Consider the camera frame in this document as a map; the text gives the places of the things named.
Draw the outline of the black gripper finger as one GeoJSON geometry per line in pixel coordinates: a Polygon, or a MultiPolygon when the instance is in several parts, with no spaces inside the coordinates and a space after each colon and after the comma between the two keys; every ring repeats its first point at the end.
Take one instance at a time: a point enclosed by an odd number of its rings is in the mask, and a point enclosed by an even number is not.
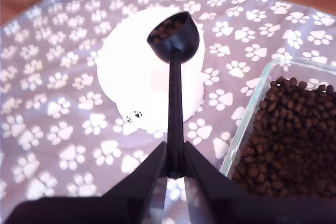
{"type": "Polygon", "coordinates": [[[166,177],[166,146],[161,142],[129,176],[102,196],[108,206],[128,214],[145,212],[159,178],[166,177]]]}
{"type": "Polygon", "coordinates": [[[191,143],[186,142],[184,148],[187,174],[200,186],[211,213],[252,213],[253,199],[246,192],[221,174],[191,143]]]}

